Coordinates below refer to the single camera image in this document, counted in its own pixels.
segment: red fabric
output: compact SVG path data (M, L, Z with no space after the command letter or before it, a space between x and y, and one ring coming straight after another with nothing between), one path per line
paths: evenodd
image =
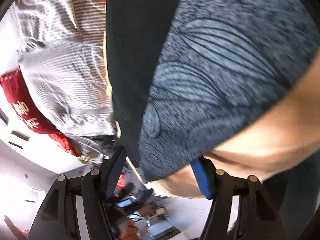
M121 174L120 178L118 180L118 183L117 183L117 189L122 190L124 188L124 186L125 186L124 174Z
M72 146L69 144L67 137L60 132L56 132L56 133L49 133L49 137L56 141L59 146L61 146L61 148L63 148L66 152L79 157L80 154L78 154L73 148Z
M29 94L20 70L0 77L5 97L16 111L17 116L35 133L49 134L67 152L79 156L68 143L68 139L38 110Z

